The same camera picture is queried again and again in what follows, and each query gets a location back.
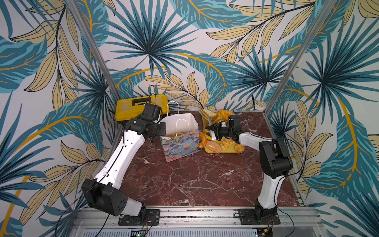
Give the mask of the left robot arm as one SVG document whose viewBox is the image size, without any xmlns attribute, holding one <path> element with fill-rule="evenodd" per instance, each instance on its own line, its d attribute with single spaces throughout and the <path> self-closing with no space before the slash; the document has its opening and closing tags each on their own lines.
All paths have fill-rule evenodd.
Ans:
<svg viewBox="0 0 379 237">
<path fill-rule="evenodd" d="M 191 113 L 169 115 L 155 104 L 147 103 L 141 114 L 127 120 L 123 134 L 111 158 L 95 176 L 82 184 L 89 207 L 112 216 L 130 216 L 141 221 L 145 205 L 120 190 L 125 173 L 138 150 L 148 139 L 160 138 L 172 159 L 196 153 L 199 142 L 198 123 Z"/>
</svg>

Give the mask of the floral paper bag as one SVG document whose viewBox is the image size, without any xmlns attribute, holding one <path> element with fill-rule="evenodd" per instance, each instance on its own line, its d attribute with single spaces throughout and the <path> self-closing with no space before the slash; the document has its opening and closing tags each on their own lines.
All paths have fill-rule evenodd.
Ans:
<svg viewBox="0 0 379 237">
<path fill-rule="evenodd" d="M 167 105 L 162 122 L 166 124 L 166 134 L 160 137 L 160 141 L 167 163 L 198 152 L 199 126 L 193 114 L 169 115 Z"/>
</svg>

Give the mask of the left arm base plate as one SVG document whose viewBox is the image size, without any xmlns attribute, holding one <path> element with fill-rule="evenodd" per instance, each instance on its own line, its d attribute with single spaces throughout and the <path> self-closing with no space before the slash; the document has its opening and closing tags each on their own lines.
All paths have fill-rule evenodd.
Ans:
<svg viewBox="0 0 379 237">
<path fill-rule="evenodd" d="M 119 226 L 157 226 L 160 209 L 143 209 L 138 216 L 120 215 Z"/>
</svg>

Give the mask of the ring shaped twisted bread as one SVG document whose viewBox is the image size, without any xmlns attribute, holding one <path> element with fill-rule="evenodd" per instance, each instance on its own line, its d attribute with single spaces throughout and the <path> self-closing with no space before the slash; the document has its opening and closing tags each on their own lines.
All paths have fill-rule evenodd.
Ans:
<svg viewBox="0 0 379 237">
<path fill-rule="evenodd" d="M 206 146 L 206 143 L 211 140 L 212 138 L 209 135 L 207 135 L 206 133 L 200 132 L 198 148 L 199 149 L 204 148 Z"/>
</svg>

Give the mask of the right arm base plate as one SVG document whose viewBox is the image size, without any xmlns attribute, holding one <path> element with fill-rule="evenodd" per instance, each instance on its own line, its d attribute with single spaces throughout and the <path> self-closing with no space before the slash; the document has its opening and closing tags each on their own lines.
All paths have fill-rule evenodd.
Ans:
<svg viewBox="0 0 379 237">
<path fill-rule="evenodd" d="M 241 225 L 279 225 L 281 223 L 276 208 L 272 209 L 238 209 L 234 217 Z"/>
</svg>

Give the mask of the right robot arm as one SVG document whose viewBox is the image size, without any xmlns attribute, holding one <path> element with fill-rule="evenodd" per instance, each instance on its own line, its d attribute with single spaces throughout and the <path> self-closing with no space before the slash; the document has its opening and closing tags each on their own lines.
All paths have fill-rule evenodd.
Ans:
<svg viewBox="0 0 379 237">
<path fill-rule="evenodd" d="M 264 181 L 256 208 L 264 211 L 275 210 L 280 187 L 293 168 L 293 162 L 284 140 L 265 138 L 243 129 L 241 119 L 237 115 L 229 116 L 227 123 L 215 123 L 206 129 L 213 131 L 219 140 L 223 137 L 232 139 L 239 145 L 259 152 Z"/>
</svg>

